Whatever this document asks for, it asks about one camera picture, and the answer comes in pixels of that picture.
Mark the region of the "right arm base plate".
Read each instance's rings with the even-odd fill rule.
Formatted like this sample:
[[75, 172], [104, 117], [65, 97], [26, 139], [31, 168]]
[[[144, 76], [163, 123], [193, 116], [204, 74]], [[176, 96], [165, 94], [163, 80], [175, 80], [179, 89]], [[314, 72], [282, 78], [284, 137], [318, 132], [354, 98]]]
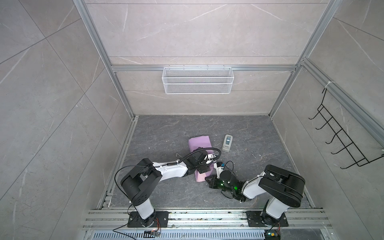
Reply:
[[246, 219], [249, 227], [288, 227], [286, 214], [283, 213], [275, 219], [262, 211], [246, 211]]

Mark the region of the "pink wrapping paper sheet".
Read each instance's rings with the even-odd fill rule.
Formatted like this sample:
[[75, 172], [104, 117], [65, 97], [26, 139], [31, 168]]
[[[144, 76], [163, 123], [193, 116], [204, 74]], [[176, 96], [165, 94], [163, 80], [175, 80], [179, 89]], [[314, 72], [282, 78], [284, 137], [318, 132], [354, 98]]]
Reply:
[[[190, 152], [195, 151], [197, 148], [210, 148], [212, 146], [209, 136], [200, 136], [200, 137], [191, 138], [188, 141], [188, 145], [189, 145]], [[204, 173], [200, 173], [198, 170], [196, 170], [195, 171], [196, 181], [198, 183], [204, 182], [205, 177], [209, 177], [212, 174], [213, 170], [214, 170], [214, 165], [208, 166], [208, 170]]]

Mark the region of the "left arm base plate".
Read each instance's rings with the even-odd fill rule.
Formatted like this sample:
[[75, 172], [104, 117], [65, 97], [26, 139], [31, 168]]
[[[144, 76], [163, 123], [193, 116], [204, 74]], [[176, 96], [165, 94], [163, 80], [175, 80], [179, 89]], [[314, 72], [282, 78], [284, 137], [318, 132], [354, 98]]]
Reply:
[[128, 228], [166, 228], [168, 226], [168, 221], [169, 212], [166, 211], [155, 211], [147, 219], [142, 219], [138, 212], [131, 212], [127, 226]]

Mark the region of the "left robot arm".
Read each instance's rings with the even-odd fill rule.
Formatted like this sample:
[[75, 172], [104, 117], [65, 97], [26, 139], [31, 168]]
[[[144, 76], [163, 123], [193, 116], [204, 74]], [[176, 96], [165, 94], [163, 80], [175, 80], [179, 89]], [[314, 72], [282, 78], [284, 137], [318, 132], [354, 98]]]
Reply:
[[144, 158], [138, 164], [130, 165], [132, 169], [116, 185], [129, 199], [141, 220], [153, 220], [156, 211], [150, 196], [161, 181], [183, 178], [197, 170], [205, 170], [221, 154], [221, 150], [216, 148], [197, 148], [186, 156], [167, 163], [152, 162]]

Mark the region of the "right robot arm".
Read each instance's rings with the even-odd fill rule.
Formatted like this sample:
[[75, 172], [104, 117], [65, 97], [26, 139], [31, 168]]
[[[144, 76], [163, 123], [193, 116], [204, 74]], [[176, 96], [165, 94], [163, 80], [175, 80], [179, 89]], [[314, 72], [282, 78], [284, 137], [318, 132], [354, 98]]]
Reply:
[[233, 170], [226, 166], [220, 167], [217, 176], [209, 176], [205, 180], [211, 189], [228, 192], [229, 199], [241, 203], [265, 193], [270, 194], [272, 199], [267, 201], [257, 216], [257, 220], [267, 226], [277, 224], [288, 208], [301, 206], [306, 183], [300, 175], [273, 165], [267, 165], [261, 174], [245, 182], [239, 181]]

